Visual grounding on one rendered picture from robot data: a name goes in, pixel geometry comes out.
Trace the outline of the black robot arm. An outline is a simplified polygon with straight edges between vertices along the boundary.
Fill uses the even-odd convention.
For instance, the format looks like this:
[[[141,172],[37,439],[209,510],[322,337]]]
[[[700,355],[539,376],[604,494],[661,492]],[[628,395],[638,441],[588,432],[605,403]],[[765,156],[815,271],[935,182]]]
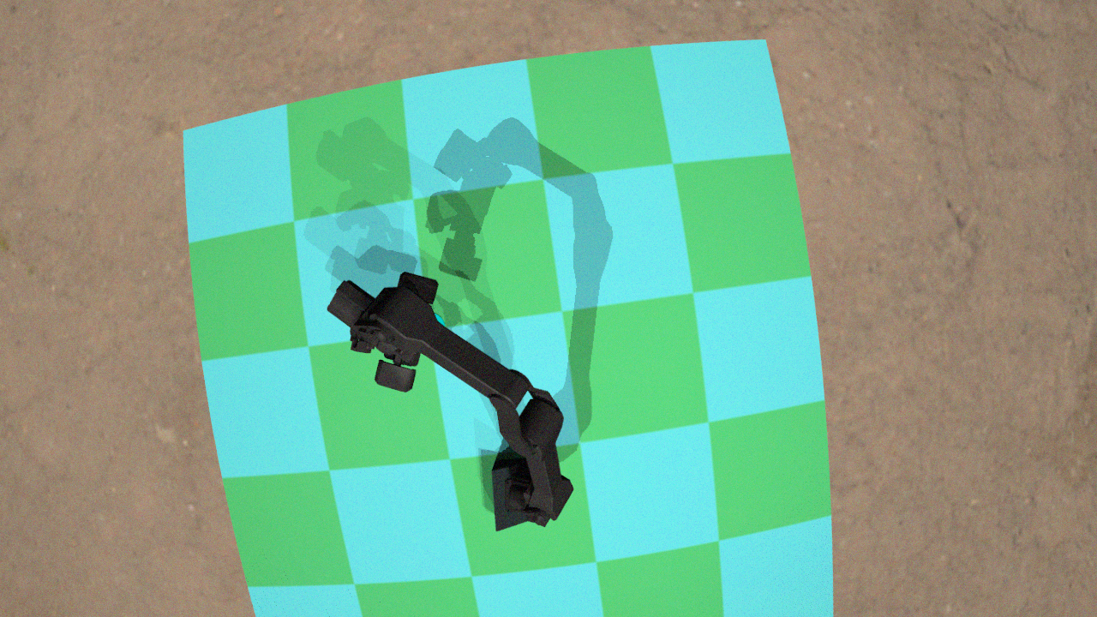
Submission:
[[[505,512],[521,512],[525,521],[543,527],[559,518],[573,486],[559,472],[556,441],[564,416],[548,391],[534,388],[524,374],[505,368],[446,329],[412,288],[384,288],[373,298],[344,280],[327,312],[351,327],[351,350],[371,354],[375,346],[381,354],[394,354],[407,362],[415,354],[423,354],[487,396],[497,410],[501,436],[514,452],[525,457],[531,471],[531,476],[505,480]],[[516,410],[525,391],[532,399],[519,415]]]

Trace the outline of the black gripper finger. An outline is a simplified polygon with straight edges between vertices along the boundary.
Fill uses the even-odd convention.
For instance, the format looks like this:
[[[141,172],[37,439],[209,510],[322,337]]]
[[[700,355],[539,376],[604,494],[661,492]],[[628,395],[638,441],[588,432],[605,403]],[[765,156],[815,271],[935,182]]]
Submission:
[[[415,356],[414,356],[414,366],[418,364],[418,361],[419,361],[419,358],[420,358],[420,355],[422,355],[422,354],[420,354],[420,352],[417,352],[417,354],[415,354]],[[392,360],[392,359],[391,359],[391,355],[388,355],[388,354],[384,354],[384,356],[386,356],[386,357],[387,357],[387,359]]]

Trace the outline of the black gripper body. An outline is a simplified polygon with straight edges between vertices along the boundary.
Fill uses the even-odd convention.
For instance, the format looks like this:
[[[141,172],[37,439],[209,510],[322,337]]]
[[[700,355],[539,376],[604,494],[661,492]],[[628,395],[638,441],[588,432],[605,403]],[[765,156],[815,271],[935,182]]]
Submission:
[[[399,287],[412,288],[419,296],[423,298],[426,303],[434,304],[438,285],[436,279],[428,279],[422,276],[407,273],[406,271],[399,276]],[[378,360],[374,381],[376,381],[378,386],[408,392],[414,386],[417,369],[402,366],[414,366],[414,359],[411,362],[407,362],[400,356],[395,356],[394,354],[391,355],[391,359],[394,360],[394,364]]]

